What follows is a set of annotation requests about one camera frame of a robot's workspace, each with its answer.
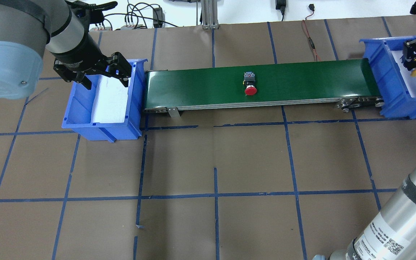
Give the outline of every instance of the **blue bin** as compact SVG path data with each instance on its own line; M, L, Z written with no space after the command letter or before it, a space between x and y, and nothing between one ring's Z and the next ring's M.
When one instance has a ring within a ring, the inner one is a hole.
M365 43L364 58L368 58L380 93L385 100L380 112L385 117L416 118L416 97L411 96L392 54L392 51L402 51L404 41L415 37L360 40Z
M91 90L74 83L66 106L62 128L72 129L87 140L134 140L142 135L139 130L142 94L145 87L144 62L147 59L128 60L133 71L127 87L128 100L123 123L91 122L92 107L96 97L99 75L88 75Z

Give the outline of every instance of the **qr code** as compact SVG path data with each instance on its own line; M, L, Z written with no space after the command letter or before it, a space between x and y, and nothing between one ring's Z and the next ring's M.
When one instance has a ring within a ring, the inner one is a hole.
M402 245L399 245L391 238L388 242L386 242L385 247L395 255L399 255L399 253L401 253L401 251L404 249Z

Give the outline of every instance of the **gray robot arm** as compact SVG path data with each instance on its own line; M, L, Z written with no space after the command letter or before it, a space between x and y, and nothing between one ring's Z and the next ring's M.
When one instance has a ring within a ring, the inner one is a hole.
M84 19L91 10L102 15L102 10L116 5L0 0L0 98L19 99L33 93L44 49L56 57L54 70L67 82L76 81L90 89L91 81L85 75L103 74L119 79L126 87L131 66L119 52L103 55L88 34L91 21Z

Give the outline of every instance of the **conveyor belt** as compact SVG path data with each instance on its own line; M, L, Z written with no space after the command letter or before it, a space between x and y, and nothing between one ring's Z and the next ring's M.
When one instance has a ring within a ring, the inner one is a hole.
M258 92L244 94L243 74L256 74ZM366 59L152 71L146 112L336 102L379 96Z

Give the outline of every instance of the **white background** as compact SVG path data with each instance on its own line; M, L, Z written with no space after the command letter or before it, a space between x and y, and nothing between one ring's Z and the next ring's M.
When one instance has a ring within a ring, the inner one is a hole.
M83 0L92 4L102 4L109 0ZM118 6L107 13L125 13L126 0L117 0ZM139 0L129 0L136 4ZM287 0L285 21L302 20L311 12L309 4L314 4L316 12L311 19L358 18L378 16L408 15L415 0ZM160 4L165 13L165 20L177 26L194 26L196 22L196 3L181 1L152 0L148 4ZM276 0L218 0L218 21L223 23L259 23L280 21L282 15L275 10ZM142 14L152 17L150 8ZM117 29L124 26L123 15L107 17Z

